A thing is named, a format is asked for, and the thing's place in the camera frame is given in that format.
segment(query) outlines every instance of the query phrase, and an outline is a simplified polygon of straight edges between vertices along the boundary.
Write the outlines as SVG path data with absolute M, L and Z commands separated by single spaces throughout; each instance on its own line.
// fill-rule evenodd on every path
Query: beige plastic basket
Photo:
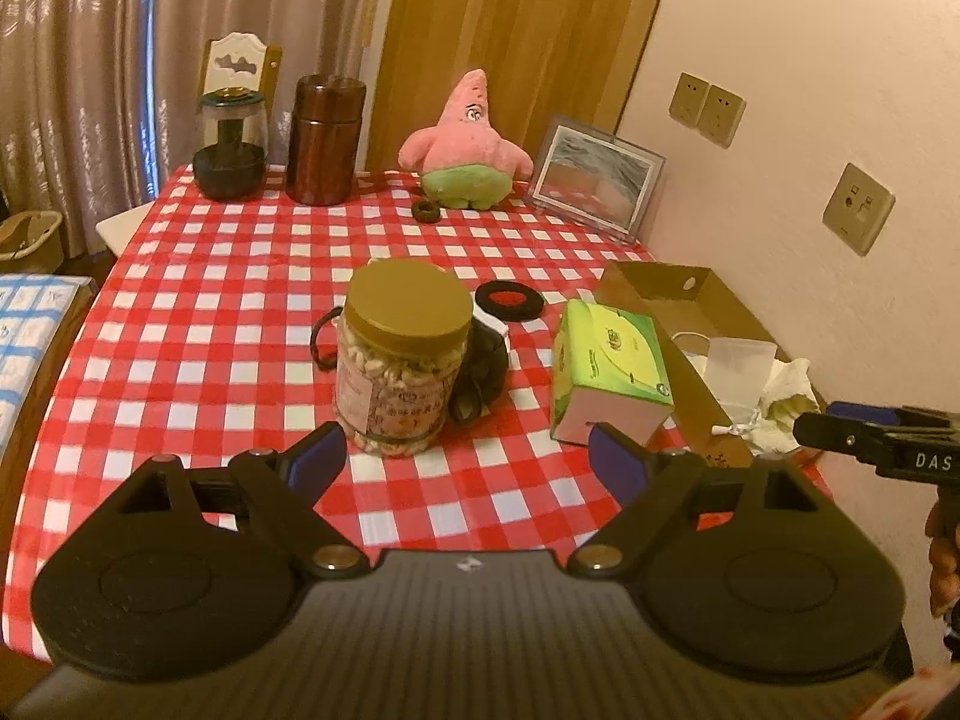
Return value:
M 0 274 L 52 274 L 64 264 L 63 221 L 57 211 L 23 211 L 0 223 Z

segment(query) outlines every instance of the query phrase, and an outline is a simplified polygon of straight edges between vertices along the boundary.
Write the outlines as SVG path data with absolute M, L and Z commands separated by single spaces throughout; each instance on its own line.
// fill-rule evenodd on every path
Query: wooden door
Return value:
M 395 167 L 406 137 L 437 122 L 473 68 L 487 71 L 493 126 L 534 158 L 555 113 L 612 132 L 657 2 L 393 0 L 367 167 Z

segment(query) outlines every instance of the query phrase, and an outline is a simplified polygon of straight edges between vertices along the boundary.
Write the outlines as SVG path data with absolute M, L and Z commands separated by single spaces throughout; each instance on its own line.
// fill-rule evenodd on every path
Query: plush toy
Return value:
M 448 208 L 486 211 L 529 178 L 533 161 L 490 126 L 487 75 L 471 70 L 457 84 L 435 127 L 419 129 L 400 148 L 403 170 L 421 174 L 424 194 Z

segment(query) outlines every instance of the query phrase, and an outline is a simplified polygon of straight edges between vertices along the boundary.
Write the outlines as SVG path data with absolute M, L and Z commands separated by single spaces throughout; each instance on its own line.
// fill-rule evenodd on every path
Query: blue and white checkered cloth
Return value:
M 23 399 L 74 295 L 90 279 L 0 275 L 0 457 Z

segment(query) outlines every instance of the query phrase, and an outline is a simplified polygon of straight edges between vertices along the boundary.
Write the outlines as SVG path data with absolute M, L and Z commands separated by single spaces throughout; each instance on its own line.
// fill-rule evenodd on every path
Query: white stool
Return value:
M 150 205 L 149 202 L 138 205 L 115 217 L 105 218 L 97 224 L 97 234 L 104 239 L 104 243 L 113 252 L 114 257 L 119 257 L 127 248 L 133 233 L 136 233 L 136 228 L 140 226 L 147 211 L 150 210 Z

